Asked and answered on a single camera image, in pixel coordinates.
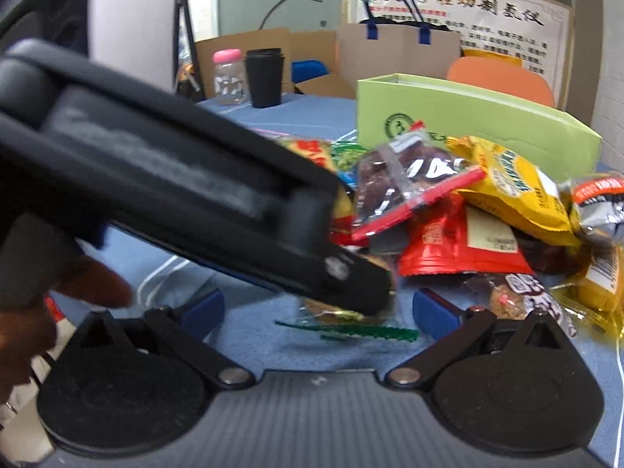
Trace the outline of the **person's left hand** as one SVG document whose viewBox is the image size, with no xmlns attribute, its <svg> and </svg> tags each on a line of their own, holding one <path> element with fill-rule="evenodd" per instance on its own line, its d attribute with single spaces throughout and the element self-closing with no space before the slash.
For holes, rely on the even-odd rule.
<svg viewBox="0 0 624 468">
<path fill-rule="evenodd" d="M 129 307 L 133 298 L 130 285 L 120 275 L 90 257 L 81 257 L 55 291 L 108 308 Z M 9 399 L 15 386 L 30 381 L 32 359 L 52 350 L 56 338 L 56 322 L 43 298 L 23 310 L 1 313 L 2 402 Z"/>
</svg>

